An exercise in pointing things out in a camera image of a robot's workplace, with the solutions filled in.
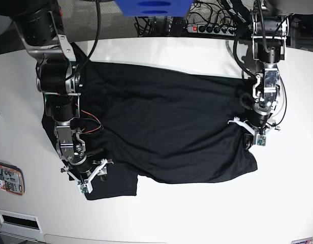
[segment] white table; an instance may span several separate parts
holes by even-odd
[[[102,40],[91,59],[240,77],[226,44],[197,38]],[[92,42],[79,46],[88,53]],[[0,161],[22,169],[26,184],[22,197],[0,191],[0,209],[38,216],[41,241],[54,243],[61,240],[51,235],[169,244],[289,244],[313,237],[313,53],[288,49],[279,69],[287,115],[266,147],[251,149],[256,172],[219,184],[166,185],[139,176],[136,197],[87,201],[60,173],[62,162],[42,128],[35,60],[26,51],[0,55]]]

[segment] white label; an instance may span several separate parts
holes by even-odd
[[[3,190],[3,191],[6,191],[6,188],[5,188],[5,181],[4,181],[4,180],[1,180],[1,179],[0,179],[0,189]]]

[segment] black garment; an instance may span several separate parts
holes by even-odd
[[[81,109],[104,126],[82,138],[88,149],[106,148],[115,163],[107,181],[93,181],[88,200],[136,195],[137,174],[178,184],[222,182],[257,169],[242,145],[244,128],[227,124],[244,113],[243,80],[107,63],[89,63],[81,79]],[[43,126],[53,142],[53,120],[44,115]]]

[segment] power strip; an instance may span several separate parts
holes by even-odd
[[[236,28],[227,27],[226,25],[220,27],[218,24],[215,25],[214,28],[213,24],[210,24],[208,26],[205,26],[204,24],[189,24],[187,26],[187,32],[234,37]]]

